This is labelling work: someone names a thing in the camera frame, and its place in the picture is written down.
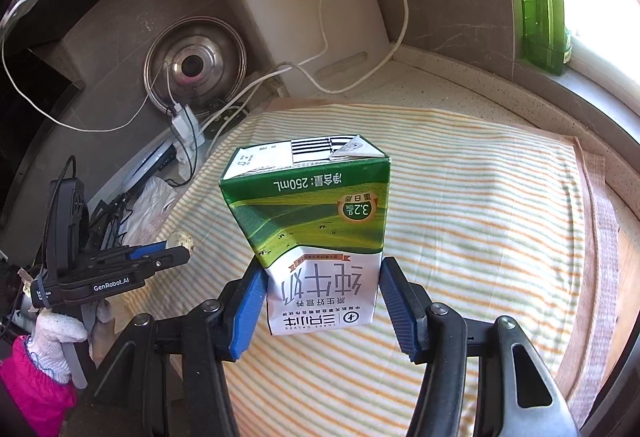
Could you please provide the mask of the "white gloved left hand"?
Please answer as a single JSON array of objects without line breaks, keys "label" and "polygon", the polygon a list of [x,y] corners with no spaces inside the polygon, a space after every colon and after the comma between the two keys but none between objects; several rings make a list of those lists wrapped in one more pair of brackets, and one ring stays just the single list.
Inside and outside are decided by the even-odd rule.
[{"label": "white gloved left hand", "polygon": [[72,370],[63,353],[68,344],[89,343],[89,356],[99,365],[115,340],[115,318],[109,301],[96,304],[96,323],[91,331],[80,321],[63,313],[42,309],[32,335],[26,343],[27,354],[36,368],[66,385],[72,380]]}]

